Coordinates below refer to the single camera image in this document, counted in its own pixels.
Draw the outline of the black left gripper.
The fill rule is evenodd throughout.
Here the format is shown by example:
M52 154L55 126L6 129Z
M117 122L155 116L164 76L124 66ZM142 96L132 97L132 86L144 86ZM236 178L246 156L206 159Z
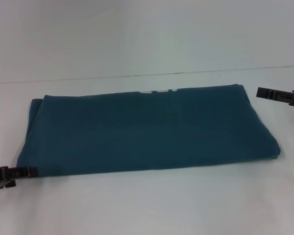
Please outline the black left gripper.
M36 167L0 167L0 189L12 188L16 186L17 179L36 178L38 169Z

